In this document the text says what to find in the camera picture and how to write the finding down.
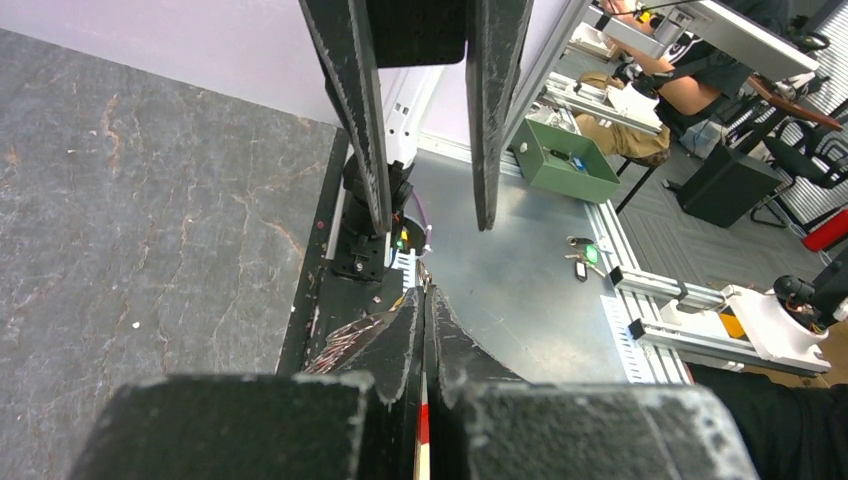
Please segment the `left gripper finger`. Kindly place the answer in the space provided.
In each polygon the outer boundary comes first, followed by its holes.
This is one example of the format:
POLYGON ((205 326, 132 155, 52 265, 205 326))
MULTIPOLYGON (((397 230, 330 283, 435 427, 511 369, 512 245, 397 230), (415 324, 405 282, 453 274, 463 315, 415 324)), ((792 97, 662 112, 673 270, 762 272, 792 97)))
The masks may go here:
POLYGON ((474 452, 491 439, 493 421, 484 404, 488 388, 525 380, 473 338, 437 286, 425 294, 425 376, 430 477, 471 479, 474 452))
POLYGON ((353 420, 353 479, 412 479, 418 449, 424 346, 424 289, 388 310, 332 331, 307 374, 369 375, 364 413, 353 420))

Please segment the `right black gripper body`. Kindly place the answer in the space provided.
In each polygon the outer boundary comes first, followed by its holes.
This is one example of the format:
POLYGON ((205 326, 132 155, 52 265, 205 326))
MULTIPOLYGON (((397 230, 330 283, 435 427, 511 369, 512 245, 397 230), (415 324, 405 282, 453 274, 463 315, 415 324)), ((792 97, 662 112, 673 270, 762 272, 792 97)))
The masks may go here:
POLYGON ((403 68, 460 62, 467 3, 461 0, 368 0, 377 66, 403 68))

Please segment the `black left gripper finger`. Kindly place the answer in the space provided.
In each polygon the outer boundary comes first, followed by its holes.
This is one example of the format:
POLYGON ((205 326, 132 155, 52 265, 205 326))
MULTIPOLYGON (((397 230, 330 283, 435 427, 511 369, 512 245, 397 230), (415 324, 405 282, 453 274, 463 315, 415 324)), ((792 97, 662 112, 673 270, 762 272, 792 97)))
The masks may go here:
POLYGON ((493 228, 501 154, 533 3, 467 3, 466 89, 473 195, 478 229, 493 228))
POLYGON ((307 29, 330 82, 328 94, 358 161, 374 230, 391 229, 382 98, 365 1, 302 1, 307 29))

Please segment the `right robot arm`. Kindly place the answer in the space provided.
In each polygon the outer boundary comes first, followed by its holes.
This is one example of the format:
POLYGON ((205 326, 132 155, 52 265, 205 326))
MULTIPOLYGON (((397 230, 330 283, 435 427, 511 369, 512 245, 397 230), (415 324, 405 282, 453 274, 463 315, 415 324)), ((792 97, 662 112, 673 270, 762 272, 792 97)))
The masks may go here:
POLYGON ((473 193, 480 230, 494 225, 497 178, 532 5, 528 1, 305 1, 325 89, 352 154, 334 272, 378 282, 413 188, 387 147, 378 72, 465 63, 473 193))

